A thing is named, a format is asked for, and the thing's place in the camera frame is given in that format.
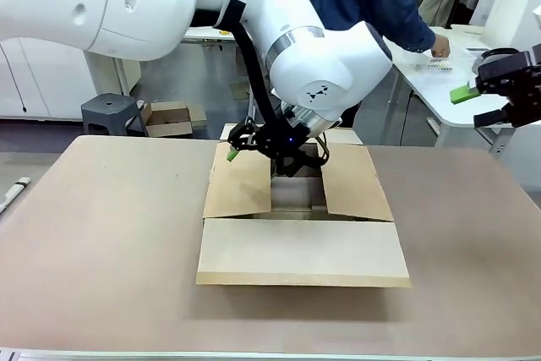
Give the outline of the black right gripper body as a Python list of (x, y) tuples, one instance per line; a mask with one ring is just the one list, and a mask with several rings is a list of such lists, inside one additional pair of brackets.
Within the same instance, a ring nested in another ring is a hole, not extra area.
[(526, 51), (511, 47), (488, 50), (480, 56), (476, 87), (481, 95), (506, 98), (511, 126), (540, 120), (540, 45)]

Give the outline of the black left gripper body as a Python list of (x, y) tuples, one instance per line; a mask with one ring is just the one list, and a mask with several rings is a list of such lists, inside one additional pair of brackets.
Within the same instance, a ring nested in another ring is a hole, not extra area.
[(310, 156), (301, 149), (308, 140), (309, 129), (304, 124), (292, 127), (287, 122), (276, 126), (266, 123), (253, 137), (256, 150), (269, 157), (275, 167), (321, 167), (319, 156)]

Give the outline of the person's left hand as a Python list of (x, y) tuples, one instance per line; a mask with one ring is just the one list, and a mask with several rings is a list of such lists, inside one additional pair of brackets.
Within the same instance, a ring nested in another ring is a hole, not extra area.
[(446, 36), (435, 35), (434, 44), (430, 49), (432, 57), (448, 58), (451, 53), (450, 42)]

